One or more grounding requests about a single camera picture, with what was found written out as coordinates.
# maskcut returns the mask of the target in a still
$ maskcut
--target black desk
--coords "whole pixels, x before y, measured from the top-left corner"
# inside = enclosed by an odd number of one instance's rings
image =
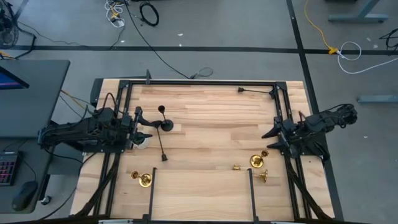
[[[0,90],[0,150],[14,142],[29,139],[18,150],[35,170],[39,188],[26,209],[16,212],[11,208],[13,196],[21,185],[34,180],[32,171],[20,163],[13,186],[0,187],[0,213],[31,213],[46,188],[51,157],[37,145],[37,131],[52,117],[65,75],[68,60],[0,60],[0,66],[27,82],[27,90]],[[20,144],[8,147],[16,150]]]

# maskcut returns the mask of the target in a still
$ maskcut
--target wooden tabletop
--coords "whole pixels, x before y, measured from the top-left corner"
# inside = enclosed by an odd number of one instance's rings
[[[104,80],[98,105],[103,104],[108,92],[116,96],[118,83],[119,80],[115,79]],[[310,114],[305,89],[302,82],[286,83],[294,121],[298,121],[299,111]],[[245,88],[271,91],[271,87],[268,86]],[[261,136],[273,127],[273,117],[276,116],[274,101],[267,94],[238,93],[237,89],[237,86],[210,85],[133,86],[130,114],[134,114],[136,106],[141,106],[146,120],[159,120],[162,119],[162,115],[157,111],[157,107],[164,105],[166,118],[174,122],[174,128],[167,133],[159,129],[168,157],[168,161],[162,162],[156,129],[139,127],[141,131],[153,134],[153,137],[149,139],[146,149],[133,149],[121,156],[112,218],[142,218],[143,214],[149,213],[150,187],[143,188],[137,180],[131,178],[131,172],[135,170],[140,174],[152,173],[153,167],[156,167],[158,171],[180,170],[187,173],[192,170],[194,174],[201,170],[232,170],[233,164],[239,164],[242,170],[252,168],[253,173],[268,170],[266,183],[260,178],[253,178],[259,219],[293,220],[285,162],[279,151],[268,149],[269,155],[264,158],[264,165],[260,169],[251,167],[249,163],[252,155],[260,154],[266,145],[277,140],[261,139]],[[114,107],[111,100],[107,101],[106,106]],[[78,212],[96,190],[102,161],[103,154],[97,154],[82,168],[73,199],[72,214]],[[324,212],[334,217],[321,160],[317,156],[302,156],[302,163],[308,191]],[[226,192],[233,196],[235,191]],[[301,194],[298,189],[296,192],[300,216],[304,217]],[[102,212],[107,194],[106,190],[101,205]],[[174,220],[184,220],[184,207],[169,207],[172,208],[171,213],[169,212],[169,217],[165,217],[164,220],[170,219],[170,214]],[[201,216],[208,216],[214,211],[212,207],[207,208],[208,210],[201,211]],[[223,218],[230,218],[231,221],[242,220],[234,213],[231,214]]]

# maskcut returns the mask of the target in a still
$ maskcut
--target monitor screen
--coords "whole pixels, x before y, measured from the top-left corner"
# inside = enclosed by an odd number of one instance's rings
[[[28,88],[29,85],[20,78],[0,67],[0,90]]]

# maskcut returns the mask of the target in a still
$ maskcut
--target computer mouse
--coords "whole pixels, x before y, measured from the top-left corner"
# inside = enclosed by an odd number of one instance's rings
[[[35,194],[36,190],[36,181],[28,181],[24,183],[18,194],[14,196],[14,199],[12,199],[12,209],[14,209],[15,211],[21,211],[25,209],[32,200],[32,197]]]

